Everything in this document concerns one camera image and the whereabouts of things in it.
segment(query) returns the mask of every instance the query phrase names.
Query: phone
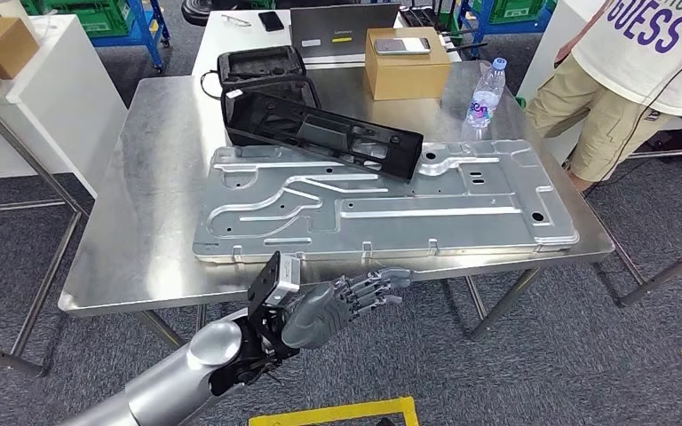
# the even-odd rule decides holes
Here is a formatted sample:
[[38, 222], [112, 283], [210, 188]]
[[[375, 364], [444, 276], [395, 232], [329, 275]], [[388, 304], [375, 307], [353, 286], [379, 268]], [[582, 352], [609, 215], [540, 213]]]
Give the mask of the phone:
[[424, 37], [378, 38], [375, 52], [380, 55], [425, 55], [430, 53], [430, 42]]
[[275, 12], [258, 13], [258, 17], [263, 22], [263, 27], [266, 28], [267, 32], [280, 31], [283, 29], [283, 23]]

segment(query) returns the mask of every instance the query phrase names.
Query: bottle cap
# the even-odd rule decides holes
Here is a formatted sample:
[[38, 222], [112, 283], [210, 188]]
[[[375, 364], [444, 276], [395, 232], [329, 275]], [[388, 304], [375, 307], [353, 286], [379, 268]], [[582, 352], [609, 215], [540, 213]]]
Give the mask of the bottle cap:
[[496, 60], [493, 61], [493, 68], [497, 70], [505, 69], [506, 65], [508, 65], [508, 62], [503, 58], [496, 58]]

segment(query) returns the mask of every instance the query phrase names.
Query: cardboard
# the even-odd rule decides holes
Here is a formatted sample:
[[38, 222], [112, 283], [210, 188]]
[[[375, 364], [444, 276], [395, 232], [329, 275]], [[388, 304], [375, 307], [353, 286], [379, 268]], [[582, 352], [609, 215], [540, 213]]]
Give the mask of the cardboard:
[[[425, 37], [427, 55], [378, 55], [378, 38]], [[451, 61], [433, 28], [372, 28], [367, 32], [365, 73], [374, 100], [440, 98]]]
[[0, 18], [0, 78], [17, 76], [38, 50], [38, 44], [19, 18]]

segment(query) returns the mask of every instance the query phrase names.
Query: white t-shirt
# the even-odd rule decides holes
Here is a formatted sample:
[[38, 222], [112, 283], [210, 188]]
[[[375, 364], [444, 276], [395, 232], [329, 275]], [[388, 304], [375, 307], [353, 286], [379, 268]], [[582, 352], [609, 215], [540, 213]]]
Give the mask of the white t-shirt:
[[611, 91], [682, 116], [682, 0], [614, 0], [571, 51]]

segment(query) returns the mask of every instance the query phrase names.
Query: metal table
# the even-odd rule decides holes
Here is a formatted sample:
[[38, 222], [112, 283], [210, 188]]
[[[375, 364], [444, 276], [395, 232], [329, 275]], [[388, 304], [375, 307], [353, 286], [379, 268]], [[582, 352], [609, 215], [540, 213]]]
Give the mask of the metal table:
[[[0, 81], [0, 102], [6, 94], [6, 86], [4, 82]], [[87, 212], [82, 206], [64, 189], [63, 186], [56, 180], [56, 178], [49, 172], [45, 166], [38, 160], [35, 155], [30, 151], [30, 149], [20, 140], [19, 136], [16, 135], [9, 127], [4, 123], [0, 117], [0, 135], [6, 139], [12, 148], [27, 162], [40, 176], [40, 178], [55, 192], [59, 198], [51, 200], [38, 200], [38, 201], [20, 201], [13, 203], [0, 204], [0, 211], [16, 210], [16, 209], [38, 209], [44, 207], [53, 207], [60, 205], [67, 205], [72, 209], [73, 215], [67, 224], [67, 228], [61, 237], [59, 246], [53, 254], [53, 258], [48, 265], [48, 271], [46, 271], [43, 280], [38, 286], [36, 296], [30, 305], [28, 315], [22, 324], [22, 327], [17, 334], [17, 338], [14, 341], [14, 345], [9, 352], [4, 352], [0, 350], [0, 364], [7, 366], [9, 368], [14, 368], [22, 371], [28, 375], [39, 376], [44, 373], [44, 367], [38, 366], [24, 360], [22, 352], [25, 350], [25, 346], [28, 343], [30, 334], [32, 333], [37, 317], [40, 311], [43, 309], [45, 299], [48, 297], [48, 291], [51, 289], [51, 284], [53, 283], [53, 278], [56, 275], [56, 271], [59, 269], [61, 259], [64, 256], [64, 252], [67, 250], [72, 234], [74, 233], [77, 224], [82, 217], [88, 217]]]
[[[483, 318], [473, 332], [476, 337], [510, 308], [541, 269], [599, 262], [613, 251], [612, 241], [565, 172], [542, 148], [536, 133], [526, 130], [524, 114], [508, 91], [487, 129], [462, 129], [466, 105], [480, 77], [479, 62], [453, 64], [443, 99], [373, 102], [363, 73], [363, 68], [339, 68], [313, 70], [310, 77], [326, 109], [419, 131], [426, 141], [530, 140], [580, 240], [560, 252], [427, 256], [385, 263], [364, 258], [303, 262], [303, 282], [385, 266], [411, 269], [415, 280], [527, 270], [489, 313], [468, 280]], [[219, 103], [202, 93], [199, 79], [182, 76], [140, 82], [59, 308], [78, 316], [137, 312], [159, 336], [177, 346], [181, 339], [150, 310], [244, 299], [261, 264], [205, 264], [192, 252], [210, 157], [225, 143]]]

